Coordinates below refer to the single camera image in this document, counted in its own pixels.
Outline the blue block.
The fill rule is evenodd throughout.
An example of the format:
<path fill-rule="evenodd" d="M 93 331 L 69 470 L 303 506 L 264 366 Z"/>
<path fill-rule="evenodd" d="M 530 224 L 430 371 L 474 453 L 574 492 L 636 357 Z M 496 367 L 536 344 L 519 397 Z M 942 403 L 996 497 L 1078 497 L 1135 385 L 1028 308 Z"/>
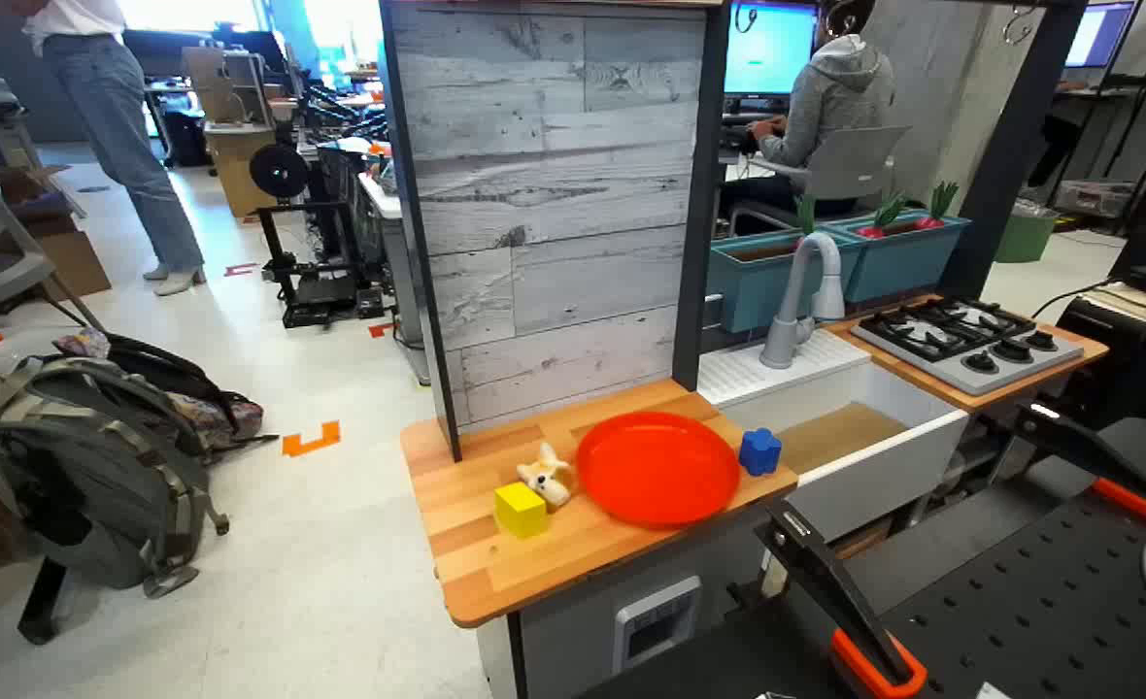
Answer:
<path fill-rule="evenodd" d="M 740 460 L 749 477 L 773 472 L 780 466 L 780 437 L 768 428 L 747 432 Z"/>

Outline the yellow block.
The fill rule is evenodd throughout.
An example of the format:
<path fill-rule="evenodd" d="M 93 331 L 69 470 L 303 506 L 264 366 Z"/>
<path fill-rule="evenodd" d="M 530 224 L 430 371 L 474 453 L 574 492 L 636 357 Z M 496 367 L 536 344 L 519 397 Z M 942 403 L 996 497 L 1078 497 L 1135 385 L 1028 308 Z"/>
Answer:
<path fill-rule="evenodd" d="M 510 480 L 492 492 L 492 519 L 518 538 L 541 534 L 548 526 L 548 502 L 523 480 Z"/>

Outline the small cream toy figure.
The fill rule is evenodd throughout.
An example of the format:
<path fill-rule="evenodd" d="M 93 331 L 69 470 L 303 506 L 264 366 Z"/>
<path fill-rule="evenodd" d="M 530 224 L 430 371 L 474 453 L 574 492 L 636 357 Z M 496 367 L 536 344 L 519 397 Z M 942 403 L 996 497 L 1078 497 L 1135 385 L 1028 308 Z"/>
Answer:
<path fill-rule="evenodd" d="M 531 460 L 519 460 L 519 480 L 541 492 L 551 507 L 563 507 L 571 502 L 571 486 L 563 480 L 567 460 L 556 453 L 551 442 L 536 450 Z"/>

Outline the grey wood-pattern back panel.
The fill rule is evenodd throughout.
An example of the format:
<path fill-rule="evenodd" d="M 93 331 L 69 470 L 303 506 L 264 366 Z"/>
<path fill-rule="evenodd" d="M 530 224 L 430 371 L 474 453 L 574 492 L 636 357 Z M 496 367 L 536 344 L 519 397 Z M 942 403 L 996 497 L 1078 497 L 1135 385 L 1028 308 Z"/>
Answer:
<path fill-rule="evenodd" d="M 448 442 L 676 371 L 724 0 L 380 0 Z"/>

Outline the white toy sink basin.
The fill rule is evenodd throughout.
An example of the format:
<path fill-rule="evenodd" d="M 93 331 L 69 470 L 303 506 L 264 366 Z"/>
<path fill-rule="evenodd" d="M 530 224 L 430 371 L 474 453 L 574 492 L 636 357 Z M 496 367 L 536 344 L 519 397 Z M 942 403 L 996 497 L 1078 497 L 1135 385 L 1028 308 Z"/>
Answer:
<path fill-rule="evenodd" d="M 933 492 L 966 428 L 966 413 L 901 381 L 828 331 L 790 367 L 756 344 L 701 357 L 701 397 L 740 428 L 768 428 L 795 472 L 794 507 L 844 538 Z"/>

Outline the black wheeled stand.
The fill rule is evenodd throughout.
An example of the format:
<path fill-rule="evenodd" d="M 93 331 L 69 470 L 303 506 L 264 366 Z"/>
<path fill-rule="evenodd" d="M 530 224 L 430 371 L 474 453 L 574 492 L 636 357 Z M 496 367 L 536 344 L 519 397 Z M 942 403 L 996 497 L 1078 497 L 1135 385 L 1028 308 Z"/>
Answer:
<path fill-rule="evenodd" d="M 284 304 L 279 322 L 332 331 L 337 319 L 380 319 L 387 310 L 383 286 L 378 266 L 363 261 L 354 208 L 326 191 L 317 159 L 294 143 L 264 143 L 248 159 L 248 177 L 271 192 L 271 205 L 255 205 L 255 220 L 270 243 L 264 274 Z M 284 249 L 279 212 L 303 217 L 310 261 Z"/>

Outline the seated person in grey hoodie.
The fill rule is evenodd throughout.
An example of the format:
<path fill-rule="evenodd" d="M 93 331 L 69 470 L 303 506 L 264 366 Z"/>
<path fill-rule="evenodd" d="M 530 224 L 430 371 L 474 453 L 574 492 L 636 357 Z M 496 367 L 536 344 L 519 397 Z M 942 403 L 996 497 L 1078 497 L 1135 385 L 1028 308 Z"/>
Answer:
<path fill-rule="evenodd" d="M 776 161 L 768 182 L 749 182 L 747 203 L 794 208 L 795 182 L 790 167 L 848 129 L 885 129 L 899 121 L 899 77 L 885 51 L 868 37 L 879 0 L 820 0 L 820 37 L 800 68 L 790 111 L 749 125 L 756 150 Z"/>

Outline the computer monitor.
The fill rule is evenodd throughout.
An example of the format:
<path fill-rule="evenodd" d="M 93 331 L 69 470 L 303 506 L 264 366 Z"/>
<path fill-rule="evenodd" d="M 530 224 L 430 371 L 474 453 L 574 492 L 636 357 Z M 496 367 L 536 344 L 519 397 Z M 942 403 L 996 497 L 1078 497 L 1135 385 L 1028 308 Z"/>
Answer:
<path fill-rule="evenodd" d="M 731 95 L 790 95 L 811 48 L 811 0 L 731 0 L 724 88 Z"/>

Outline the toy stove top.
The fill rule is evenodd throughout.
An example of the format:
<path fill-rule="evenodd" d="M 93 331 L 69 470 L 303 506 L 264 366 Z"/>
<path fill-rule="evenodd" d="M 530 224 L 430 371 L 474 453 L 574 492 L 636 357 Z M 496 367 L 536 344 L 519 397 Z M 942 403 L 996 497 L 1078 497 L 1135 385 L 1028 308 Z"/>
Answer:
<path fill-rule="evenodd" d="M 1043 331 L 1035 319 L 966 299 L 873 310 L 851 334 L 966 397 L 1010 389 L 1080 357 L 1080 344 Z"/>

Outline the left black orange clamp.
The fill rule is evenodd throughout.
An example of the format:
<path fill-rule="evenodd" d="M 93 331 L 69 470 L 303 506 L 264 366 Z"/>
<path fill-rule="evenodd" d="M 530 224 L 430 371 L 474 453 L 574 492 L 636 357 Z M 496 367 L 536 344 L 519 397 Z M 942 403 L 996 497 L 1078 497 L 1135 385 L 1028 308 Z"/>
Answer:
<path fill-rule="evenodd" d="M 839 555 L 794 506 L 773 506 L 756 538 L 833 618 L 828 656 L 851 691 L 922 699 L 929 666 L 883 625 Z"/>

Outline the black orange clamp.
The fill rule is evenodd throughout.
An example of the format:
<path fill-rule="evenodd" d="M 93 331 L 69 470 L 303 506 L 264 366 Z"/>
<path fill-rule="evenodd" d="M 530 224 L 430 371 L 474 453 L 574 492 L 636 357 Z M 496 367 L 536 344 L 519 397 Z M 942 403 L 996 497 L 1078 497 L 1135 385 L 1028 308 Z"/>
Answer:
<path fill-rule="evenodd" d="M 773 506 L 756 538 L 833 618 L 828 656 L 851 691 L 922 699 L 929 666 L 883 625 L 839 555 L 794 506 Z"/>
<path fill-rule="evenodd" d="M 1043 459 L 1058 459 L 1088 472 L 1088 489 L 1098 502 L 1146 519 L 1146 420 L 1119 420 L 1090 432 L 1049 400 L 1035 400 L 1018 413 L 1014 437 L 1028 446 L 1028 459 L 1010 460 L 1002 480 L 1022 477 Z"/>

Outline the right black orange clamp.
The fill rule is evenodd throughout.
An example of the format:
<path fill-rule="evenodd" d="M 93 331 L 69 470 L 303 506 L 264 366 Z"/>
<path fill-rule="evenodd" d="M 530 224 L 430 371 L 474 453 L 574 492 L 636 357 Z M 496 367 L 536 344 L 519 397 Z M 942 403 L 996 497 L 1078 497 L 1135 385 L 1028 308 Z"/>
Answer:
<path fill-rule="evenodd" d="M 1043 459 L 1058 459 L 1088 472 L 1088 489 L 1098 502 L 1146 519 L 1146 420 L 1119 420 L 1090 432 L 1049 400 L 1035 400 L 1018 413 L 1014 437 L 1028 446 L 1028 459 L 1010 460 L 1002 480 L 1022 477 Z"/>

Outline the grey camouflage backpack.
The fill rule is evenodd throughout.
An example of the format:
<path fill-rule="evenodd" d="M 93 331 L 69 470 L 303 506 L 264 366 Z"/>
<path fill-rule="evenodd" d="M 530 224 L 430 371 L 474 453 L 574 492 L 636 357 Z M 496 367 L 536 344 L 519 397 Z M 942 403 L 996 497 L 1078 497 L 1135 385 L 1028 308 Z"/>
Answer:
<path fill-rule="evenodd" d="M 0 371 L 0 506 L 39 555 L 21 636 L 57 636 L 68 580 L 148 596 L 187 585 L 201 526 L 231 530 L 211 466 L 253 442 L 270 442 L 255 400 L 123 334 Z"/>

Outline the black perforated table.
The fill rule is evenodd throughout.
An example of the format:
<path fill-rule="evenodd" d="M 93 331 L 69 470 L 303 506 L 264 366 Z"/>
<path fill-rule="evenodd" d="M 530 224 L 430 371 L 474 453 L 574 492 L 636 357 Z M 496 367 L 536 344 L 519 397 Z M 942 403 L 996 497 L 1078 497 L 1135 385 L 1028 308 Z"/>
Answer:
<path fill-rule="evenodd" d="M 844 568 L 929 666 L 922 699 L 1146 699 L 1146 519 L 1078 466 L 1043 459 Z M 861 699 L 828 636 L 795 580 L 741 590 L 728 622 L 584 699 Z"/>

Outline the standing person in jeans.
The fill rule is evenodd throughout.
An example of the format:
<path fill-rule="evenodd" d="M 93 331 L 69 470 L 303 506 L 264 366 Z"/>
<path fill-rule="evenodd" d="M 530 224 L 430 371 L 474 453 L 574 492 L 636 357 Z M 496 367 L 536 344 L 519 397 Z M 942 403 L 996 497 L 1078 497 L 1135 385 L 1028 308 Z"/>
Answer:
<path fill-rule="evenodd" d="M 84 125 L 102 169 L 123 187 L 152 240 L 154 266 L 143 283 L 154 295 L 181 295 L 201 283 L 196 224 L 148 146 L 143 68 L 123 48 L 118 0 L 5 0 L 25 22 L 36 58 L 56 72 Z"/>

